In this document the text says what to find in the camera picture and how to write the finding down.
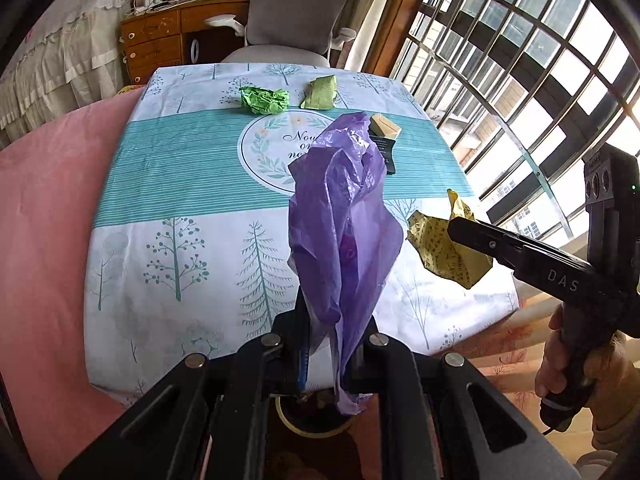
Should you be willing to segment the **right hand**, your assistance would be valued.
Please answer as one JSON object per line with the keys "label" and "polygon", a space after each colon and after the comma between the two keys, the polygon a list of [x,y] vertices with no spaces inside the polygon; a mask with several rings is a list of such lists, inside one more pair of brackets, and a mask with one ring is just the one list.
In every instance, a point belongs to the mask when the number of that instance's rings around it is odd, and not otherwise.
{"label": "right hand", "polygon": [[[563,310],[556,308],[549,321],[551,335],[544,345],[544,358],[535,377],[540,398],[561,393],[567,384],[563,374],[570,350],[562,341]],[[628,359],[626,337],[616,333],[611,341],[590,352],[584,374],[594,389],[587,408],[592,414],[592,445],[596,450],[619,453],[639,419],[639,370]]]}

